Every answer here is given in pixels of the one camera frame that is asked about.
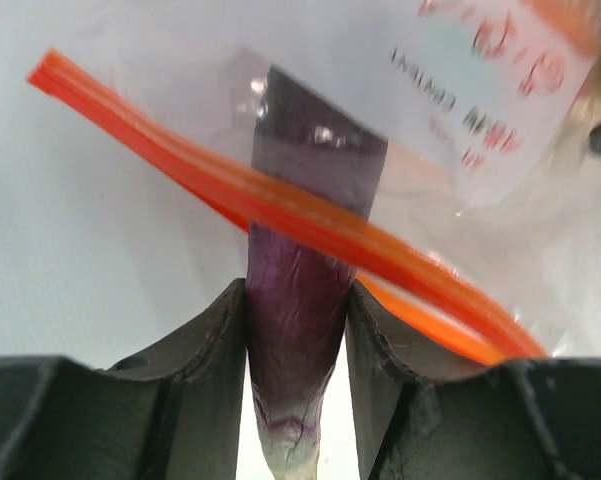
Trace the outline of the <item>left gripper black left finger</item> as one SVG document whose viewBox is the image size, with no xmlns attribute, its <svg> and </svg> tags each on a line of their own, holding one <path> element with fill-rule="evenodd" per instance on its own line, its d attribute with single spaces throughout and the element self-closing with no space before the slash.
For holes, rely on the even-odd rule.
<svg viewBox="0 0 601 480">
<path fill-rule="evenodd" d="M 0 479 L 232 479 L 244 283 L 108 369 L 0 357 Z"/>
</svg>

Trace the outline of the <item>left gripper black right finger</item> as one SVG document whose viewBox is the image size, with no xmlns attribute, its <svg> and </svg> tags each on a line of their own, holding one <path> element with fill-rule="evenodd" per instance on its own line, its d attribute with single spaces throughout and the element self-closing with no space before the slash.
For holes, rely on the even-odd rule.
<svg viewBox="0 0 601 480">
<path fill-rule="evenodd" d="M 364 479 L 601 479 L 601 358 L 484 367 L 360 284 L 345 332 Z"/>
</svg>

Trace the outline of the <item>purple fake eggplant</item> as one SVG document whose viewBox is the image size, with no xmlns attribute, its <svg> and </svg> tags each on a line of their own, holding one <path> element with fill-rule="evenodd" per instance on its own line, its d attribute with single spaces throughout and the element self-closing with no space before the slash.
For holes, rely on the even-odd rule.
<svg viewBox="0 0 601 480">
<path fill-rule="evenodd" d="M 368 217 L 388 143 L 278 69 L 267 75 L 252 166 Z M 249 230 L 248 356 L 258 434 L 277 479 L 313 479 L 324 394 L 354 268 L 259 224 Z"/>
</svg>

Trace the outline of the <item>clear zip top bag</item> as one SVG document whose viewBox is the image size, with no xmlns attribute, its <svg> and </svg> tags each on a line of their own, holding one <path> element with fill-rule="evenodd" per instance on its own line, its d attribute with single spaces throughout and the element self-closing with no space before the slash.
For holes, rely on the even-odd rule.
<svg viewBox="0 0 601 480">
<path fill-rule="evenodd" d="M 601 1 L 106 1 L 28 80 L 451 351 L 601 355 Z"/>
</svg>

